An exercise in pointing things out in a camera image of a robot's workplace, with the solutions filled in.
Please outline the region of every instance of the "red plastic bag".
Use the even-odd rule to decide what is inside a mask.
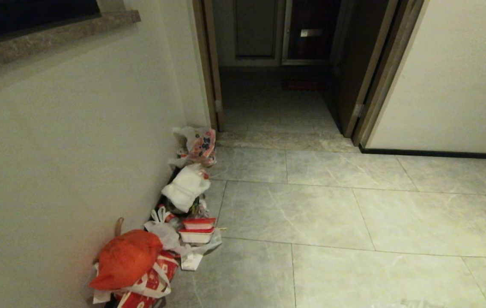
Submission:
[[[163,250],[157,258],[155,266],[142,277],[147,279],[146,290],[143,293],[150,295],[151,290],[153,290],[156,296],[168,295],[170,293],[170,281],[177,269],[178,262],[174,259],[174,255]],[[141,283],[143,283],[143,279],[140,279],[135,285]],[[154,308],[154,305],[160,301],[159,297],[145,296],[138,292],[139,290],[130,288],[130,291],[123,294],[123,296],[116,295],[117,300],[119,300],[118,308]]]
[[[163,249],[153,233],[132,230],[111,240],[98,255],[98,276],[89,286],[96,290],[117,290],[134,285],[147,273]]]

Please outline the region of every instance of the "window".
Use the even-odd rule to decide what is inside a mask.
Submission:
[[[0,0],[0,36],[99,13],[96,0]]]

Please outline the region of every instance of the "window sill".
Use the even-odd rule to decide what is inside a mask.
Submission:
[[[0,41],[0,66],[32,54],[55,49],[77,39],[105,33],[139,21],[141,19],[137,10],[103,12],[98,18]]]

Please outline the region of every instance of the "white wall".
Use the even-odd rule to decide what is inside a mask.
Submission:
[[[90,306],[92,260],[116,220],[127,231],[149,216],[178,147],[172,127],[207,114],[189,3],[131,1],[136,26],[0,69],[1,308]]]
[[[427,2],[366,148],[486,153],[486,1]]]
[[[277,2],[277,32],[274,59],[237,59],[235,51],[235,13],[234,0],[213,0],[214,27],[218,51],[218,63],[223,67],[231,66],[280,66],[284,3],[285,0]]]

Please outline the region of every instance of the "orange plastic bag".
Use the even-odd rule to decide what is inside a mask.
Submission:
[[[153,267],[163,249],[153,233],[132,230],[111,240],[98,255],[98,276],[89,286],[96,290],[130,287]]]

